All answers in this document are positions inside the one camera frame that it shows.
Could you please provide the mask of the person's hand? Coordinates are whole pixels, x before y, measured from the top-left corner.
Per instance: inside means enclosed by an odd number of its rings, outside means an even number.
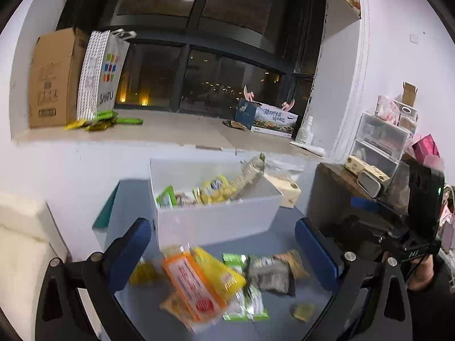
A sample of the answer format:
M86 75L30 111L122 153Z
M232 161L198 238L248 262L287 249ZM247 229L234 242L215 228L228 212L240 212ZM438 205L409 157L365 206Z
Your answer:
M414 271L410 275L408 288L412 291L420 291L428 286L434 277L433 255L414 259L411 263L414 265Z

